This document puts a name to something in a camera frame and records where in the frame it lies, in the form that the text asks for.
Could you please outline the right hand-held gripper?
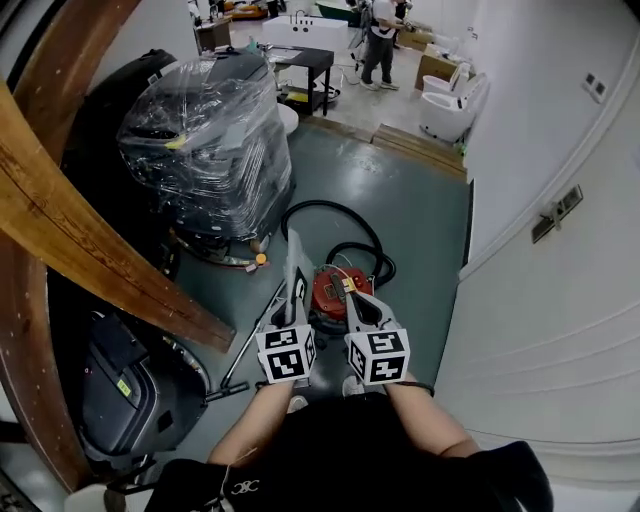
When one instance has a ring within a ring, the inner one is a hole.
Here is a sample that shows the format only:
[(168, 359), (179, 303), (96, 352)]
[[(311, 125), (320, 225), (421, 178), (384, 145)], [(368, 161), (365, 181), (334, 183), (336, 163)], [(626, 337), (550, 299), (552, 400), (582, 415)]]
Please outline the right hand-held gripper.
[(367, 386), (403, 381), (411, 355), (405, 329), (396, 325), (391, 308), (380, 299), (353, 291), (346, 296), (347, 361)]

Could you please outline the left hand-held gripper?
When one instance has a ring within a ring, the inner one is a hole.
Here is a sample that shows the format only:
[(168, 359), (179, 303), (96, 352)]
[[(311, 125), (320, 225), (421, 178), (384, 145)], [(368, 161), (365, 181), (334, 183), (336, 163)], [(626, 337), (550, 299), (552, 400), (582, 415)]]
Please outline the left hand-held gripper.
[(295, 297), (292, 302), (294, 327), (287, 325), (287, 300), (277, 298), (269, 312), (269, 324), (277, 329), (258, 332), (258, 359), (270, 384), (298, 381), (310, 376), (316, 360), (314, 330), (308, 325), (310, 302)]

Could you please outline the red vacuum cleaner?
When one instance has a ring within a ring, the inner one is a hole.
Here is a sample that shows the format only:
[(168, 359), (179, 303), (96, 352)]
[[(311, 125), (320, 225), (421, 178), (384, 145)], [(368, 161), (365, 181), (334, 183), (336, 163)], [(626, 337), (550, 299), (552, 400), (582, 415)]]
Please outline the red vacuum cleaner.
[(375, 277), (356, 267), (325, 264), (317, 268), (312, 286), (309, 323), (322, 335), (342, 338), (347, 333), (346, 295), (374, 292)]

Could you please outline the person's right forearm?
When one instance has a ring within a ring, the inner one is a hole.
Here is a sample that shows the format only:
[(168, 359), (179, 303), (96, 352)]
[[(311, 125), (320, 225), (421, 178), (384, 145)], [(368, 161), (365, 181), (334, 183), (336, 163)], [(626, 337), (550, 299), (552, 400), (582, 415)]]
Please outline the person's right forearm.
[(420, 450), (452, 458), (469, 457), (479, 446), (462, 425), (442, 409), (426, 386), (407, 374), (384, 388), (411, 442)]

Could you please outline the person's left forearm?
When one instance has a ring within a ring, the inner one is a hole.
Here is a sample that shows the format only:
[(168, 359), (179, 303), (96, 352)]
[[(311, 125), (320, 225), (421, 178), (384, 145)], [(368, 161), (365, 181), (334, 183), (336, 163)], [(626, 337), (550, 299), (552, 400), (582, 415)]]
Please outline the person's left forearm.
[(207, 462), (237, 465), (263, 449), (284, 421), (293, 386), (292, 381), (287, 381), (257, 391), (244, 413), (214, 446)]

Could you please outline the metal vacuum wand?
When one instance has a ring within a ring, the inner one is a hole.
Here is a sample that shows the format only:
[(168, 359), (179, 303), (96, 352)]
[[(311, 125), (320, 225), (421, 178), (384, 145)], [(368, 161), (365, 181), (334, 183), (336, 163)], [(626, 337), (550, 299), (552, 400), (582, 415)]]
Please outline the metal vacuum wand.
[(226, 373), (223, 375), (223, 377), (222, 377), (219, 385), (217, 386), (216, 390), (209, 392), (204, 397), (204, 400), (203, 400), (204, 404), (208, 405), (208, 404), (210, 404), (210, 403), (212, 403), (214, 401), (218, 401), (218, 400), (221, 400), (221, 399), (224, 399), (224, 398), (228, 398), (230, 396), (243, 393), (243, 392), (248, 391), (250, 389), (250, 383), (248, 381), (242, 381), (242, 382), (238, 382), (238, 383), (233, 383), (232, 382), (232, 378), (233, 378), (234, 372), (237, 370), (240, 362), (242, 361), (242, 359), (245, 356), (246, 352), (248, 351), (249, 347), (253, 343), (255, 335), (259, 331), (260, 327), (264, 324), (264, 320), (266, 319), (267, 313), (271, 310), (271, 308), (274, 305), (276, 305), (280, 300), (283, 299), (283, 297), (284, 297), (283, 293), (284, 293), (285, 285), (286, 285), (285, 280), (282, 280), (280, 282), (280, 284), (278, 285), (278, 287), (276, 288), (276, 290), (273, 293), (273, 295), (271, 296), (269, 302), (267, 303), (267, 305), (265, 306), (265, 308), (261, 312), (260, 316), (255, 320), (252, 331), (247, 336), (245, 342), (243, 343), (243, 345), (241, 346), (240, 350), (236, 354), (236, 356), (235, 356), (233, 362), (231, 363), (230, 367), (228, 368)]

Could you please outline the person's black clothing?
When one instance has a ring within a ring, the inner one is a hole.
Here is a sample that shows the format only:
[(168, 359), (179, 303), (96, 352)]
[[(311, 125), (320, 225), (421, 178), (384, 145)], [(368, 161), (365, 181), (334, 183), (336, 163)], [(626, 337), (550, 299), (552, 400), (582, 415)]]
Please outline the person's black clothing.
[(286, 415), (231, 464), (167, 463), (145, 512), (553, 512), (523, 441), (446, 457), (411, 442), (389, 399), (367, 393)]

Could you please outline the stack of wooden planks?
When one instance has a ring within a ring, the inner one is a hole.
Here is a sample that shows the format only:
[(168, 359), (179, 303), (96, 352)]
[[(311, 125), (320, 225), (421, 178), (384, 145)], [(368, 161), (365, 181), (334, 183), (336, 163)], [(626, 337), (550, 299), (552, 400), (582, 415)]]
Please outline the stack of wooden planks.
[(443, 171), (456, 179), (465, 181), (467, 169), (463, 157), (452, 147), (432, 138), (420, 137), (398, 128), (381, 124), (374, 132), (371, 143), (403, 156), (418, 160)]

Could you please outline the black floor scrubber machine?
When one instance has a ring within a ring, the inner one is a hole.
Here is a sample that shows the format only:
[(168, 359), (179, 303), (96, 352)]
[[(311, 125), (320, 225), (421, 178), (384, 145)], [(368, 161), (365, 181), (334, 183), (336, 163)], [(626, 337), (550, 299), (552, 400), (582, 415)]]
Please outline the black floor scrubber machine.
[(88, 458), (124, 469), (174, 450), (203, 415), (206, 369), (169, 334), (92, 311), (79, 437)]

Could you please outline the white door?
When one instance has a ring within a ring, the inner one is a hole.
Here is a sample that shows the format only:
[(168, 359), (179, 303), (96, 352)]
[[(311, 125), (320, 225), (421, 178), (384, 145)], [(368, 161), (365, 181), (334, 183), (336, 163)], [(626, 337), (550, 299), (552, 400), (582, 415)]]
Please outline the white door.
[(529, 443), (558, 510), (640, 512), (640, 90), (571, 182), (559, 230), (459, 285), (436, 397), (484, 449)]

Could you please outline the plastic-wrapped machine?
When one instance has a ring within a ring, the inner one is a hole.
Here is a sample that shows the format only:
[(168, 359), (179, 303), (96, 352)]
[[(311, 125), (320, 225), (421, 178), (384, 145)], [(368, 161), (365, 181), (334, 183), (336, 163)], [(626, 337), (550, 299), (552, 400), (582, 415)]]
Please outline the plastic-wrapped machine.
[(232, 244), (268, 241), (295, 188), (272, 67), (244, 49), (189, 61), (149, 86), (117, 143), (177, 242), (212, 263), (238, 266)]

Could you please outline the white round bin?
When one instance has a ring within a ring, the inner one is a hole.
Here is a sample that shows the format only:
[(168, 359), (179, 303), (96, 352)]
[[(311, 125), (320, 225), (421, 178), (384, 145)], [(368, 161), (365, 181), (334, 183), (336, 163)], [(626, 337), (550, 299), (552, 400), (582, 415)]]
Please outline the white round bin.
[(293, 134), (299, 126), (298, 113), (289, 106), (282, 103), (277, 104), (277, 110), (279, 117), (283, 123), (286, 135), (289, 136)]

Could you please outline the large white toilet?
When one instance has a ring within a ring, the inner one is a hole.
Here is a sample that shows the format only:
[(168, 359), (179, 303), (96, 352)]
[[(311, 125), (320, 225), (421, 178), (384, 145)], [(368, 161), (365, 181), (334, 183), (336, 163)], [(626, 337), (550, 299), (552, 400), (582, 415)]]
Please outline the large white toilet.
[(485, 73), (469, 79), (459, 96), (424, 92), (419, 126), (434, 138), (456, 142), (474, 123), (489, 88)]

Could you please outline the black table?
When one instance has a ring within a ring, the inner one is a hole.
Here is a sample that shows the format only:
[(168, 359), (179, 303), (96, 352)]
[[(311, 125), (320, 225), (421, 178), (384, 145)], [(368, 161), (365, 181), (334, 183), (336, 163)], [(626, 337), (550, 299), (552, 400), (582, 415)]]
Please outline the black table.
[(277, 101), (296, 113), (311, 116), (317, 109), (326, 116), (330, 97), (331, 68), (334, 52), (328, 50), (269, 45), (266, 56), (275, 65), (274, 74), (289, 67), (306, 70), (306, 86), (286, 85), (276, 79)]

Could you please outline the large cardboard box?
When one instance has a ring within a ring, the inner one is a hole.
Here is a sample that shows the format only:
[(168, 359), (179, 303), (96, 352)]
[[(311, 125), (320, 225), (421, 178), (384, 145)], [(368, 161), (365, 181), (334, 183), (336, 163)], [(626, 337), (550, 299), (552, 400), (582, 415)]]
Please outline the large cardboard box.
[(440, 56), (435, 50), (426, 48), (421, 55), (420, 62), (417, 69), (417, 74), (415, 78), (414, 88), (423, 91), (423, 80), (422, 77), (426, 74), (426, 72), (432, 67), (441, 64), (442, 66), (457, 66), (456, 63), (445, 59)]

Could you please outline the dark wooden stair beam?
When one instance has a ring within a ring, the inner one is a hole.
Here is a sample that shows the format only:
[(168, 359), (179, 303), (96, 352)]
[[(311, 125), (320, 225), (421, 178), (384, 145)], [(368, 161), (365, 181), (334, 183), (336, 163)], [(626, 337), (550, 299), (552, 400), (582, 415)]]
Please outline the dark wooden stair beam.
[[(54, 162), (106, 50), (140, 1), (53, 0), (19, 53), (9, 90)], [(47, 267), (6, 234), (0, 234), (0, 383), (27, 441), (63, 489), (92, 483), (57, 371)]]

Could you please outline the white plastic object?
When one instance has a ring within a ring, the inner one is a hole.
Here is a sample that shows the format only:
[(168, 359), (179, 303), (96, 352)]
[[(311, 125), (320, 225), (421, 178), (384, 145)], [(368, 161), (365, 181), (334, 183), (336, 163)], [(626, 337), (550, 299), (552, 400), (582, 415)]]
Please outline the white plastic object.
[(64, 512), (109, 512), (105, 502), (107, 486), (91, 484), (69, 494), (63, 504)]

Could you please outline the small cardboard box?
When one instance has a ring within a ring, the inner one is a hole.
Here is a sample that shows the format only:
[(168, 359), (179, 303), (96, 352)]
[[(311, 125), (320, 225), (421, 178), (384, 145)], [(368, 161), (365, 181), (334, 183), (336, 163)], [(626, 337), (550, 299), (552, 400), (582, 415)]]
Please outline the small cardboard box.
[(403, 29), (397, 37), (397, 44), (401, 47), (411, 48), (423, 52), (428, 44), (434, 42), (432, 32), (422, 29)]

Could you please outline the black rounded machine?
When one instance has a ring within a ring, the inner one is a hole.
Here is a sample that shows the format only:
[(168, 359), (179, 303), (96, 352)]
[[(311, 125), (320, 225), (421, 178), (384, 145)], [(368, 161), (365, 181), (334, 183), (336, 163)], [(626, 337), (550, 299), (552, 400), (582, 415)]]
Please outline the black rounded machine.
[(176, 62), (152, 49), (113, 72), (85, 96), (74, 119), (61, 170), (96, 212), (153, 267), (173, 280), (177, 242), (151, 190), (136, 181), (116, 135), (136, 99)]

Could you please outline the green tub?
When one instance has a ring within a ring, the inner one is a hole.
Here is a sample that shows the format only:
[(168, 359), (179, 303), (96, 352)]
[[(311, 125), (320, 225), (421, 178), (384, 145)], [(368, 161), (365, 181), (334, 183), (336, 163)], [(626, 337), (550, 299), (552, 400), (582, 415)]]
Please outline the green tub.
[(352, 27), (360, 25), (361, 14), (359, 9), (348, 5), (346, 2), (316, 0), (315, 5), (323, 18), (346, 21)]

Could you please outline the wall switch panel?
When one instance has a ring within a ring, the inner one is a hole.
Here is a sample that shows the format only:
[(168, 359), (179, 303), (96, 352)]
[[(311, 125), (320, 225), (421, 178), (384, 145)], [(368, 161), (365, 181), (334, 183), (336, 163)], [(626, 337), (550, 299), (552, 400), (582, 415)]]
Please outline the wall switch panel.
[(583, 82), (581, 83), (581, 87), (585, 90), (592, 100), (598, 104), (601, 104), (607, 92), (607, 86), (598, 79), (593, 73), (588, 73)]

